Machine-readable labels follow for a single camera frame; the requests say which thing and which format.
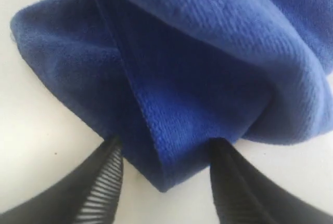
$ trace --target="white table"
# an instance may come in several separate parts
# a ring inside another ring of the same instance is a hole
[[[42,85],[10,39],[10,18],[35,1],[0,0],[0,213],[51,186],[101,143]],[[287,148],[236,146],[276,183],[333,214],[332,139],[333,133]],[[129,163],[124,176],[117,224],[218,223],[207,169],[166,194]]]

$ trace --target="fabric texture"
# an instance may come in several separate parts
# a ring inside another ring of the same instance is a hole
[[[12,22],[48,89],[160,191],[209,138],[274,144],[333,128],[333,0],[44,0]]]

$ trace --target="blue microfiber cloth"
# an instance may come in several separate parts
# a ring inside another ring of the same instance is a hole
[[[333,0],[44,0],[11,28],[49,90],[159,190],[208,139],[296,143],[333,128]]]

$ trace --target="cloth fold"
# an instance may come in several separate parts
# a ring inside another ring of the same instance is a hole
[[[44,0],[11,28],[49,90],[166,191],[208,165],[209,138],[332,129],[331,2]]]

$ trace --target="fabric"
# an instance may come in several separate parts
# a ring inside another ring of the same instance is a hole
[[[332,129],[333,0],[44,0],[11,28],[49,90],[166,191],[207,141]]]

